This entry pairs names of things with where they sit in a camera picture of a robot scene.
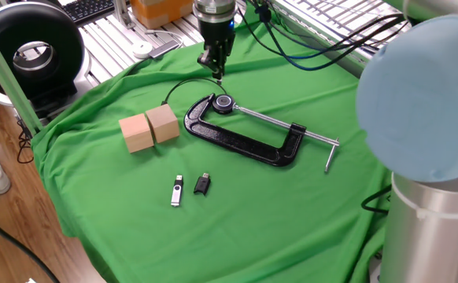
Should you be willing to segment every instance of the usb flash drive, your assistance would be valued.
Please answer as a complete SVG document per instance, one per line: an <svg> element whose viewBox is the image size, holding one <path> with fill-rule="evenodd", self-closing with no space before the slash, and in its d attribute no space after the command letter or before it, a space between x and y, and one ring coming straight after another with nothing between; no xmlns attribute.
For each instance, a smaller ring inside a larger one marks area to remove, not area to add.
<svg viewBox="0 0 458 283"><path fill-rule="evenodd" d="M175 185L173 186L173 195L172 195L172 206L180 206L180 197L182 196L182 187L183 187L183 177L182 175L177 175L175 180Z"/></svg>

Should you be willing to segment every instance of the green table cover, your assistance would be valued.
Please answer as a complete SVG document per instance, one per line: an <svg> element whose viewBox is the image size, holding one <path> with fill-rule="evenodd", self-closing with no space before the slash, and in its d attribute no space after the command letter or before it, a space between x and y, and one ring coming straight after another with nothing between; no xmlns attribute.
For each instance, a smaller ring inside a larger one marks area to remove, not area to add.
<svg viewBox="0 0 458 283"><path fill-rule="evenodd" d="M265 28L255 29L271 46ZM277 37L288 54L311 53ZM375 225L360 203L388 182L388 172L357 125L358 80L339 66L298 70L241 26L223 79L241 106L339 137L328 175L331 147L310 138L291 165L273 167L188 134L189 107L220 93L207 82L182 85L170 97L178 138L127 151L118 120L159 106L182 79L209 77L196 63L201 49L176 50L95 87L35 136L35 163L63 232L81 240L108 282L365 282L384 221ZM243 113L211 112L208 121L278 147L286 136ZM194 195L205 172L209 192ZM184 178L179 208L170 205L176 175Z"/></svg>

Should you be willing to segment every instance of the wooden cube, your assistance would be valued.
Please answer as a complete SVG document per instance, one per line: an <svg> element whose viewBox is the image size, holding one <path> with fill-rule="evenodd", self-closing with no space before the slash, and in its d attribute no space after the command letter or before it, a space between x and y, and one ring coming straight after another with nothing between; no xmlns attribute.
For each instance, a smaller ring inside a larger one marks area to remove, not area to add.
<svg viewBox="0 0 458 283"><path fill-rule="evenodd" d="M164 142L180 136L179 121L169 105L165 104L150 109L145 114L149 118L156 142Z"/></svg>
<svg viewBox="0 0 458 283"><path fill-rule="evenodd" d="M143 113L120 119L119 124L129 153L153 146L152 132Z"/></svg>

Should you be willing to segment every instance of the wire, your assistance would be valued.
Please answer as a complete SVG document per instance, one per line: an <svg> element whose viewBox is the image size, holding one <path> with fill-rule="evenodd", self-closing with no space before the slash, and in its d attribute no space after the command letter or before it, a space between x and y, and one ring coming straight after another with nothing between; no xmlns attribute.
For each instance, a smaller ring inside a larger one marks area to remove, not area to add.
<svg viewBox="0 0 458 283"><path fill-rule="evenodd" d="M339 55L338 57L336 57L335 59L331 60L330 62L326 63L326 64L323 64L323 65L320 65L318 67L312 67L312 68L308 68L308 67L304 67L304 66L301 66L299 64L297 64L296 62L294 62L289 56L287 56L285 54L285 52L283 51L282 47L279 45L278 43L278 40L276 39L275 35L273 34L273 31L270 27L270 25L266 22L264 22L264 25L266 26L266 28L268 29L268 32L271 36L271 38L273 39L273 42L275 43L276 47L278 48L279 52L282 54L282 56L289 62L291 63L294 67L296 68L299 68L303 71L317 71L317 70L320 70L320 69L323 69L323 68L326 68L326 67L329 67L335 63L337 63L338 61L340 61L343 57L345 57L346 55L350 54L351 52L353 52L355 49L359 48L362 44L364 44L367 40L369 40L369 38L373 37L374 35L377 35L378 33L382 32L382 31L385 31L387 30L388 28L391 28L392 26L400 23L401 21L403 21L404 18L402 15L400 15L399 17L397 17L396 19L390 21L389 23L387 24L384 24L383 26L381 26L380 28L378 28L377 30L373 31L370 35L368 35L367 37L365 37L364 39L361 39L359 41L356 42L356 44L353 45L353 47L349 48L348 50L346 50L343 54ZM315 54L316 56L320 55L321 53L325 53L325 52L319 52L317 54Z"/></svg>
<svg viewBox="0 0 458 283"><path fill-rule="evenodd" d="M262 46L264 47L265 49L267 49L268 51L276 54L276 55L279 55L279 56L282 56L282 54L280 54L278 51L276 50L273 50L271 48L269 48L268 46L266 46L265 44L262 43L262 41L255 35L255 33L253 32L252 28L250 27L250 25L248 24L248 22L246 21L246 18L245 18L245 15L243 14L243 12L239 9L238 7L238 13L242 16L242 19L243 21L245 22L245 26L246 28L248 28L248 31L250 31L250 34L253 36L253 38ZM296 56L290 56L290 58L292 59L308 59L308 58L311 58L310 56L304 56L304 57L296 57Z"/></svg>
<svg viewBox="0 0 458 283"><path fill-rule="evenodd" d="M169 99L169 96L172 95L172 92L176 90L177 87L179 86L182 86L184 83L189 83L189 82L193 82L193 81L196 81L196 80L205 80L205 81L208 81L208 82L211 82L211 83L215 83L222 91L224 94L227 94L227 91L223 88L223 86L221 86L220 84L218 84L216 81L212 80L212 79L206 79L206 78L190 78L190 79L184 79L183 81L181 81L180 83L177 83L169 92L168 92L168 95L166 95L166 98L162 101L161 105L165 105L168 103L168 99Z"/></svg>
<svg viewBox="0 0 458 283"><path fill-rule="evenodd" d="M183 38L181 35L176 34L175 32L171 31L158 31L158 30L151 30L151 31L145 31L146 35L155 35L156 33L164 33L168 35L173 35L172 37L179 43L179 45L176 48L180 48L182 46L185 46L183 43Z"/></svg>
<svg viewBox="0 0 458 283"><path fill-rule="evenodd" d="M21 127L21 133L19 134L19 152L17 153L17 162L19 164L29 164L33 161L34 157L32 157L28 161L21 161L20 156L23 152L23 149L30 149L31 148L31 133L30 130L24 125L23 120L17 121L19 127Z"/></svg>
<svg viewBox="0 0 458 283"><path fill-rule="evenodd" d="M339 41L338 43L336 43L335 45L333 45L332 47L330 48L327 48L327 50L340 50L340 49L344 49L346 47L349 47L349 46L353 46L353 45L356 45L358 44L359 42L362 42L364 40L367 41L367 40L370 40L372 38L371 35L368 35L368 36L365 36L363 37L362 39L359 39L355 42L352 42L350 44L341 44L341 42L344 42L344 41L347 41L349 39L351 39L353 36L355 35L358 35L360 34L362 31L365 31L366 29L369 29L369 28L372 28L373 26L375 26L376 24L378 24L379 22L381 21L384 21L384 20L387 20L387 19L390 19L390 18L400 18L402 17L402 14L391 14L391 15L388 15L388 16L384 16L384 17L381 17L377 20L373 20L367 24L365 24L362 28L360 28L358 31L355 31L354 33L352 33L351 35L349 35L348 37L345 37L344 39L342 39L341 41ZM294 39L293 37L291 37L290 35L288 35L286 32L282 31L281 29L277 28L272 22L269 22L269 24L276 30L278 31L280 34L284 35L285 37L287 37L288 39L292 40L293 42L299 44L299 45L302 45L304 47L307 47L307 48L310 48L310 49L313 49L313 50L318 50L317 48L315 47L311 47L309 46L308 44L306 43L303 43L303 42L300 42L296 39Z"/></svg>
<svg viewBox="0 0 458 283"><path fill-rule="evenodd" d="M252 5L258 7L257 4L255 4L255 3L250 2L250 4L252 4ZM288 58L290 58L290 59L309 59L309 58L314 58L314 57L317 57L317 56L319 56L319 55L322 55L322 54L324 54L324 53L326 53L326 52L342 50L342 49L345 49L345 48L350 47L350 46L356 46L357 48L359 48L359 47L361 47L367 40L371 39L371 37L373 37L374 35L377 35L378 33L382 32L382 31L385 31L385 30L387 30L388 28L391 28L391 27L393 27L394 25L396 25L396 24L400 23L401 21L403 21L403 19L400 20L400 19L402 18L402 14L391 14L391 15L387 15L387 16L378 18L378 19L373 20L372 22L370 22L370 23L364 25L362 28L360 28L358 31L352 33L350 36L344 37L341 41L337 42L337 43L334 44L333 46L330 46L330 47L328 47L328 48L326 48L326 49L323 49L323 50L319 50L319 49L317 49L317 48L315 48L315 47L308 46L307 44L304 44L303 42L299 42L299 41L297 41L296 39L293 39L293 38L291 38L289 35L285 34L285 32L279 30L279 32L280 32L282 35L285 35L288 39L291 39L291 40L295 41L296 43L301 44L301 45L303 45L303 46L305 46L305 47L308 47L308 48L310 48L310 49L314 49L314 50L320 51L320 52L318 52L318 53L315 53L315 54L312 54L312 55L309 55L309 56L295 57L295 56L288 56L288 55L286 55L284 52L281 52L282 50L281 50L280 52L278 52L278 51L276 51L276 50L273 50L273 49L271 49L270 47L268 47L268 46L266 46L265 44L263 44L262 41L260 41L260 40L258 39L258 37L255 35L255 33L253 32L253 30L252 30L251 27L249 26L248 21L246 20L244 14L243 14L243 12L240 10L240 8L238 8L238 12L239 12L239 14L242 16L242 19L243 19L243 21L245 22L245 26L248 28L248 30L250 31L250 33L252 34L252 36L256 39L256 41L257 41L261 46L263 46L266 50L269 50L270 52L272 52L272 53L274 53L274 54L277 54L277 55L282 56L282 57L285 57L285 58L288 57ZM360 39L360 40L358 40L358 41L352 42L352 43L350 43L350 44L342 44L344 41L350 40L352 37L354 37L354 36L360 34L362 31L364 31L364 30L366 30L366 29L369 29L369 28L371 28L372 26L376 25L377 23L379 23L379 22L381 22L381 21L384 21L384 20L387 20L387 19L390 19L390 18L399 19L399 21L398 21L398 23L395 23L395 24L394 24L394 21L390 21L390 23L392 23L391 26L389 26L388 24L385 24L385 25L382 26L382 27L385 27L385 28L383 28L383 29L382 29L382 28L379 28L378 30L376 30L376 32L373 32L373 33L371 33L370 35L368 35L368 36L366 36L366 37L363 37L362 39ZM273 41L275 42L275 45L277 45L278 42L277 42L275 36L272 34L271 29L268 28L268 22L264 22L264 24L266 25L266 28L268 29L268 32L271 34L271 37L273 38ZM351 52L354 51L355 49L353 49L353 48L350 49L350 50L349 50L349 53L351 53ZM335 59L335 62L341 60L341 59L342 59L343 57L345 57L346 55L348 55L348 53L344 53L344 54L340 55L340 57L338 57L338 58ZM288 61L289 61L292 65L296 66L297 68L303 69L301 66L297 65L295 62L290 61L290 60L288 60ZM333 63L329 63L329 65L327 65L327 66L321 66L321 67L322 67L322 68L325 68L325 67L330 66L331 64L333 64Z"/></svg>
<svg viewBox="0 0 458 283"><path fill-rule="evenodd" d="M405 26L406 26L407 24L408 24L408 22L406 21L405 23L402 24L402 26L401 26L398 30L396 30L396 31L395 31L394 33L392 33L391 35L386 36L384 39L380 39L380 40L377 40L377 41L374 41L374 42L371 42L371 43L365 43L365 44L363 44L363 46L369 46L369 47L372 47L372 48L376 48L376 47L373 47L373 45L379 44L379 43L381 43L381 42L385 42L386 40L393 38L395 35L398 35L399 32L401 32L402 29L404 29ZM317 38L315 38L314 36L310 36L310 35L299 35L299 34L297 34L297 33L294 33L294 32L292 32L292 31L289 31L289 30L287 30L287 29L284 29L284 31L282 31L282 30L280 30L275 24L270 23L270 25L271 25L276 31L278 31L280 34L284 35L285 37L287 37L288 39L290 39L290 40L292 40L292 41L294 41L294 42L297 42L298 44L302 44L303 42L298 42L296 39L291 38L289 35L287 35L287 34L285 33L285 31L288 32L288 33L291 34L291 35L296 35L296 36L304 37L304 38L307 38L307 39L314 39L314 40L316 40L317 42L320 42L320 41L319 41Z"/></svg>
<svg viewBox="0 0 458 283"><path fill-rule="evenodd" d="M47 274L49 279L54 282L54 283L59 283L59 280L56 278L56 275L49 269L49 267L36 255L34 254L29 248L27 248L25 245L21 244L18 240L16 240L14 237L10 236L7 232L5 232L2 228L0 228L0 236L5 238L7 241L11 242L14 244L16 247L18 247L21 251L23 251L26 255L28 255L33 261L42 268L42 270Z"/></svg>
<svg viewBox="0 0 458 283"><path fill-rule="evenodd" d="M364 201L362 201L362 208L365 209L366 211L372 211L372 212L375 212L375 213L382 213L384 215L388 215L388 211L387 210L384 210L384 209L379 209L379 208L371 208L371 207L368 207L368 204L373 201L373 200L376 200L382 196L384 196L385 194L389 193L390 191L392 190L392 185L388 185L386 188L380 190L379 192L371 195L370 197L366 198Z"/></svg>

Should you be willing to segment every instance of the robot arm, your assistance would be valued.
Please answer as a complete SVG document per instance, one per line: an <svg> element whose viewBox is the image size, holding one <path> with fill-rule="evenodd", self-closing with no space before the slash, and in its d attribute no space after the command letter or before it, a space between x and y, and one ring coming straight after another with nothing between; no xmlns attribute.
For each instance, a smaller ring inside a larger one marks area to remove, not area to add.
<svg viewBox="0 0 458 283"><path fill-rule="evenodd" d="M195 0L194 15L199 20L199 31L205 40L205 51L198 63L212 72L222 83L227 56L235 41L235 0Z"/></svg>

